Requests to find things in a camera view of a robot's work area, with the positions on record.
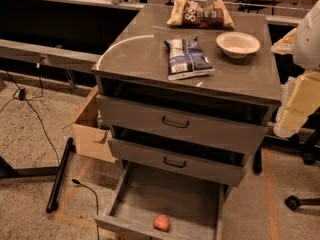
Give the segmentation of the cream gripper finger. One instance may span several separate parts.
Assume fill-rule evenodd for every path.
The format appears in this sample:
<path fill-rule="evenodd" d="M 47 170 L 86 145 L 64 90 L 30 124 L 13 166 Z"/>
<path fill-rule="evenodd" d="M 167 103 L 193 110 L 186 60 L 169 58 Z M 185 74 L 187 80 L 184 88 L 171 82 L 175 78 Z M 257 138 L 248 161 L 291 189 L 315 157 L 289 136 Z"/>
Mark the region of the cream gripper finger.
<path fill-rule="evenodd" d="M 290 30 L 286 35 L 272 45 L 271 51 L 280 55 L 292 55 L 296 31 L 296 28 Z"/>
<path fill-rule="evenodd" d="M 307 71 L 296 78 L 289 77 L 283 85 L 273 132 L 282 138 L 293 136 L 319 107 L 320 72 Z"/>

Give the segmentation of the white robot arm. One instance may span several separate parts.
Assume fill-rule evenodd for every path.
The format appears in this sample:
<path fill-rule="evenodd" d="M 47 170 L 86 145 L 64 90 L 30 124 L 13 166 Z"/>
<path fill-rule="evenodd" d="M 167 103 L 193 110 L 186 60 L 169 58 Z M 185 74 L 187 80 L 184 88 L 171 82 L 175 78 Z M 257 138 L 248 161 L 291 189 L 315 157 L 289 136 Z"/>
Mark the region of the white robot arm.
<path fill-rule="evenodd" d="M 299 25 L 277 41 L 271 51 L 293 56 L 293 63 L 304 69 L 298 77 L 289 77 L 283 87 L 281 106 L 273 132 L 289 138 L 320 108 L 320 1 Z"/>

